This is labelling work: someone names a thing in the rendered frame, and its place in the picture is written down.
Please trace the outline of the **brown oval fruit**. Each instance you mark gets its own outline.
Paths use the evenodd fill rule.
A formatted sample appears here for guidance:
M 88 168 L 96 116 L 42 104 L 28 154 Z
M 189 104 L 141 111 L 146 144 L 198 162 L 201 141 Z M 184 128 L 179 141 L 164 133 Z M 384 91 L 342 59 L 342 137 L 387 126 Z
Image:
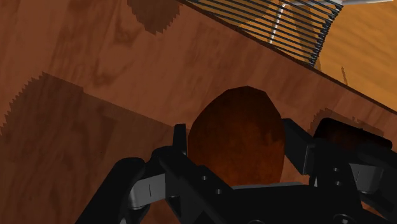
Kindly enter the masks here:
M 245 86 L 223 92 L 198 115 L 187 143 L 188 158 L 230 186 L 281 180 L 285 131 L 262 90 Z

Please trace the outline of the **brown wooden table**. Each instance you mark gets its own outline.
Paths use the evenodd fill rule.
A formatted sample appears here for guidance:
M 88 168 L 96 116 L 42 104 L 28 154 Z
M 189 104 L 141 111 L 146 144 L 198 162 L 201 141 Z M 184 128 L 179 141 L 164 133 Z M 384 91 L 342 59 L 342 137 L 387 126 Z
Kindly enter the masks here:
M 117 160 L 239 86 L 397 147 L 397 114 L 176 0 L 0 0 L 0 224 L 74 224 Z

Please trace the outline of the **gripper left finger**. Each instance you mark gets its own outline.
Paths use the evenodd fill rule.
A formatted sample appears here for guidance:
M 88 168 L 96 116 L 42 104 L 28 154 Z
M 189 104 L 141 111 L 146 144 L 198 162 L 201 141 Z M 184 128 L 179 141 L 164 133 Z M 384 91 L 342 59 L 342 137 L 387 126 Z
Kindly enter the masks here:
M 150 205 L 166 200 L 180 224 L 233 224 L 232 189 L 187 157 L 186 126 L 145 162 L 123 158 L 110 170 L 75 224 L 140 224 Z

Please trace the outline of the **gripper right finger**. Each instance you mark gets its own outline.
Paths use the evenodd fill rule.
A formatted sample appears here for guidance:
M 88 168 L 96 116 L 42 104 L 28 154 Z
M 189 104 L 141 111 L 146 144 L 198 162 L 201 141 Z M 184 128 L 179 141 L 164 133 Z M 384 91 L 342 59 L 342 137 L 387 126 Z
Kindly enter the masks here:
M 371 141 L 347 151 L 282 123 L 286 156 L 310 177 L 281 188 L 283 221 L 397 221 L 397 152 Z

